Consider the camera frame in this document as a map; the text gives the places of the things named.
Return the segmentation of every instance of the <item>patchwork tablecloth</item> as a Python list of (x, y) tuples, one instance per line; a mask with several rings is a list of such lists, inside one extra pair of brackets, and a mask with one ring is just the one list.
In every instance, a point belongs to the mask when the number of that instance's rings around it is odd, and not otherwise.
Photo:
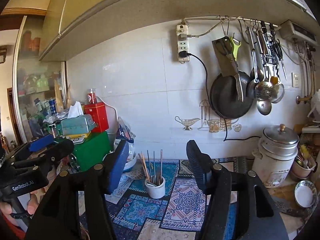
[[(245, 157), (213, 159), (229, 171), (247, 172)], [(106, 206), (117, 239), (194, 240), (197, 239), (205, 213), (205, 195), (198, 189), (188, 160), (164, 160), (166, 194), (161, 199), (149, 197), (141, 168), (123, 173), (118, 188), (105, 195)], [(87, 228), (83, 193), (79, 194), (80, 222)], [(231, 204), (225, 240), (232, 238), (236, 202)]]

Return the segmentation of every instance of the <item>hanging rod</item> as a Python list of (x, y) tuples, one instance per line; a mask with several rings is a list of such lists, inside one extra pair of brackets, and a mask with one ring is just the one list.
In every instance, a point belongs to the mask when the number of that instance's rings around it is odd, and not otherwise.
[[(228, 18), (228, 16), (202, 16), (202, 17), (188, 17), (184, 18), (181, 21), (186, 22), (186, 21), (192, 21), (192, 20), (220, 20), (220, 19), (225, 19)], [(238, 20), (238, 17), (231, 17), (230, 21)], [(255, 19), (247, 19), (241, 17), (239, 20), (247, 21), (247, 22), (256, 22), (256, 23), (261, 23), (261, 21), (255, 20)]]

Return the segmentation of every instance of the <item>electrical socket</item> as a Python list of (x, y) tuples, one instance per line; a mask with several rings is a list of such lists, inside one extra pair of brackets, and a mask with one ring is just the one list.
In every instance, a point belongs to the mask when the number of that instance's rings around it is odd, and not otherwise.
[(177, 25), (178, 61), (184, 64), (190, 61), (190, 56), (179, 57), (179, 52), (184, 50), (189, 52), (189, 43), (188, 43), (188, 38), (181, 38), (179, 37), (180, 34), (184, 34), (184, 35), (188, 34), (187, 25), (182, 25), (182, 24)]
[(292, 76), (292, 87), (298, 88), (299, 87), (299, 75), (291, 72)]

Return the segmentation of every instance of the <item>glass cabinet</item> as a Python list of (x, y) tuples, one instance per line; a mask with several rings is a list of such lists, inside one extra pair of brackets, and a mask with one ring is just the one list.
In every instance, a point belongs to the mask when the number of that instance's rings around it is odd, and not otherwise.
[(12, 90), (24, 142), (48, 133), (44, 120), (54, 113), (50, 101), (63, 104), (65, 95), (65, 62), (39, 61), (43, 22), (42, 16), (24, 16), (14, 52)]

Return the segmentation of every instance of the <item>white tile wall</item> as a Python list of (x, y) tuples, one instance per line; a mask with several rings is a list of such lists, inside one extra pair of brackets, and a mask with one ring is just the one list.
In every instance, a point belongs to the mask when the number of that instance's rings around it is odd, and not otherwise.
[[(190, 21), (189, 31), (201, 34), (216, 23)], [(155, 150), (158, 158), (160, 149), (163, 149), (166, 159), (185, 159), (186, 143), (194, 139), (202, 152), (214, 158), (250, 154), (257, 145), (257, 139), (223, 142), (224, 132), (211, 134), (197, 130), (200, 121), (192, 126), (192, 131), (184, 131), (183, 126), (174, 120), (175, 116), (201, 118), (199, 103), (206, 99), (205, 72), (201, 63), (193, 57), (187, 64), (177, 61), (176, 24), (179, 22), (166, 22), (124, 33), (69, 60), (68, 82), (73, 99), (83, 101), (86, 90), (96, 88), (97, 94), (116, 107), (119, 116), (131, 125), (137, 136), (137, 152)], [(229, 35), (233, 33), (242, 40), (237, 22), (230, 24)], [(218, 26), (208, 35), (189, 39), (190, 52), (207, 66), (209, 89), (220, 73), (211, 41), (222, 36), (222, 28)], [(290, 43), (282, 39), (280, 42), (292, 48)], [(298, 61), (298, 55), (291, 49), (286, 51)], [(246, 73), (252, 69), (251, 54), (245, 42), (239, 49), (238, 64)], [(260, 135), (264, 127), (272, 124), (285, 123), (293, 128), (296, 123), (304, 123), (309, 106), (295, 103), (297, 95), (304, 96), (303, 68), (293, 64), (286, 55), (284, 64), (288, 80), (280, 68), (281, 81), (285, 85), (283, 100), (272, 105), (268, 116), (261, 115), (253, 105), (237, 122), (242, 125), (242, 130), (230, 131), (228, 138)], [(291, 72), (300, 74), (299, 88), (292, 87)], [(112, 132), (116, 129), (114, 110), (107, 107), (107, 114)], [(211, 118), (216, 117), (211, 111)]]

